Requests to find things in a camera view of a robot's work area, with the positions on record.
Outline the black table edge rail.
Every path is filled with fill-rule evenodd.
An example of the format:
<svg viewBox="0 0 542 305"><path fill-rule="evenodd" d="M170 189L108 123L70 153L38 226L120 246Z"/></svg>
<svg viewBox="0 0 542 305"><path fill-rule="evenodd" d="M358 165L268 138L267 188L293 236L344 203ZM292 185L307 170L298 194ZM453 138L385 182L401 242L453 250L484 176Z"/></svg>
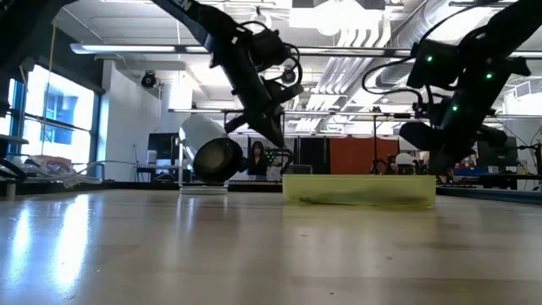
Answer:
<svg viewBox="0 0 542 305"><path fill-rule="evenodd" d="M102 184L81 184L65 188L62 183L40 182L40 183L17 183L14 184L15 196L42 195L62 192L83 192L83 191L104 191L104 190L145 190L145 191L178 191L177 184L166 183L143 183L143 182L111 182ZM262 183L234 183L228 186L233 192L282 192L282 185Z"/></svg>

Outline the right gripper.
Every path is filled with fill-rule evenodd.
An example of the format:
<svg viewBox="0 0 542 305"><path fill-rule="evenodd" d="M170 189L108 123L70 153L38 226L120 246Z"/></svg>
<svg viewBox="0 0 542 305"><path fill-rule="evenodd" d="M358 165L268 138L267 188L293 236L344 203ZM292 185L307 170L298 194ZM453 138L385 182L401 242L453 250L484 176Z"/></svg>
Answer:
<svg viewBox="0 0 542 305"><path fill-rule="evenodd" d="M506 144L505 132L488 127L484 120L512 74L529 75L524 58L487 59L470 65L460 75L453 95L429 107L432 126L409 122L400 128L402 138L429 151L431 175L441 175L471 156L476 141L494 147Z"/></svg>

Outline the person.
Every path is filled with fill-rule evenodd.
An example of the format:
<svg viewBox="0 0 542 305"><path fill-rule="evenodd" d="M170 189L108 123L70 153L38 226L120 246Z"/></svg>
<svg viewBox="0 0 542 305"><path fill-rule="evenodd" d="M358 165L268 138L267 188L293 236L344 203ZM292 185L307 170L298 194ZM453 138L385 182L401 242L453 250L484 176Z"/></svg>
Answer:
<svg viewBox="0 0 542 305"><path fill-rule="evenodd" d="M265 154L264 145L260 141L255 141L247 160L247 174L254 180L265 181L269 166L270 162Z"/></svg>

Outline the white dome object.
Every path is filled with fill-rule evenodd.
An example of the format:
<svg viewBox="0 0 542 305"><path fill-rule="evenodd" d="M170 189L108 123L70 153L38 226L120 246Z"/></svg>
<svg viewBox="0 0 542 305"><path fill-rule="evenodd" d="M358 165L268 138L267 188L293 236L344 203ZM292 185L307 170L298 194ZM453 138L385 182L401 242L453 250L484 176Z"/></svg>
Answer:
<svg viewBox="0 0 542 305"><path fill-rule="evenodd" d="M398 175L415 175L416 159L406 152L401 152L395 157Z"/></svg>

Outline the overhead light bar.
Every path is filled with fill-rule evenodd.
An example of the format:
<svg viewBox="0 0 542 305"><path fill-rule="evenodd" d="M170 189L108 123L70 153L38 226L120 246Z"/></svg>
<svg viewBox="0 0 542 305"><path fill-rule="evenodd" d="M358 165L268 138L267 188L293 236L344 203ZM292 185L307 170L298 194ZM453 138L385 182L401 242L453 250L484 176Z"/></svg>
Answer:
<svg viewBox="0 0 542 305"><path fill-rule="evenodd" d="M208 54L208 50L196 45L72 43L70 48L77 54ZM408 58L411 55L410 49L390 47L298 47L297 49L301 56L309 57Z"/></svg>

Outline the yellow translucent supply box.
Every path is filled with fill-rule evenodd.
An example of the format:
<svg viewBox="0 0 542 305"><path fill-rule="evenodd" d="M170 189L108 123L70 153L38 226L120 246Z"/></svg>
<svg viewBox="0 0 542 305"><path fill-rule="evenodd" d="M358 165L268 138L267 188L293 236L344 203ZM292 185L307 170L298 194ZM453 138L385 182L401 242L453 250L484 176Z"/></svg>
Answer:
<svg viewBox="0 0 542 305"><path fill-rule="evenodd" d="M284 175L289 202L379 208L432 208L436 179L431 175Z"/></svg>

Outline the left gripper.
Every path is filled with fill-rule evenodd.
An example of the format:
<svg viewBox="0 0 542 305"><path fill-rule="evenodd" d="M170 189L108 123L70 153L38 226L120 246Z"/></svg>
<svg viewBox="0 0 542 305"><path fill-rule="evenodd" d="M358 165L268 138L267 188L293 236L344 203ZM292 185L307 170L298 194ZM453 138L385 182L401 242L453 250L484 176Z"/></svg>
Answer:
<svg viewBox="0 0 542 305"><path fill-rule="evenodd" d="M252 36L250 31L240 31L231 39L216 39L211 46L211 66L220 66L232 86L232 94L243 105L242 115L232 119L224 127L228 133L243 124L271 141L276 147L283 147L285 139L281 126L281 104L303 92L299 80L290 85L275 79L266 79L254 68L249 57ZM291 47L291 56L298 69L296 77L302 75L299 60L295 56L296 47Z"/></svg>

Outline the orange partition panel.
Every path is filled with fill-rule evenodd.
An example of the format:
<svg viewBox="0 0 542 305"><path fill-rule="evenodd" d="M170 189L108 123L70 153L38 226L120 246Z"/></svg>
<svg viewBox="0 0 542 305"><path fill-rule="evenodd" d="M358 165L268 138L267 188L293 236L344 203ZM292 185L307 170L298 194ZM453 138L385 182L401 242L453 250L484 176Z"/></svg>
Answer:
<svg viewBox="0 0 542 305"><path fill-rule="evenodd" d="M397 139L345 137L332 138L329 144L332 175L368 175L374 158L386 161L399 153Z"/></svg>

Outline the dark computer monitor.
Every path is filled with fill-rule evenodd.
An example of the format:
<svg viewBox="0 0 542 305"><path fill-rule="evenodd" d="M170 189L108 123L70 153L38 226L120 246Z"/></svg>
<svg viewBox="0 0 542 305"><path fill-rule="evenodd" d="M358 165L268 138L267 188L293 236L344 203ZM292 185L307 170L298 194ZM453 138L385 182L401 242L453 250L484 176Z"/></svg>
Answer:
<svg viewBox="0 0 542 305"><path fill-rule="evenodd" d="M501 144L479 141L477 143L479 166L504 166L517 165L517 138L508 136Z"/></svg>
<svg viewBox="0 0 542 305"><path fill-rule="evenodd" d="M179 135L151 133L147 143L147 164L181 166Z"/></svg>

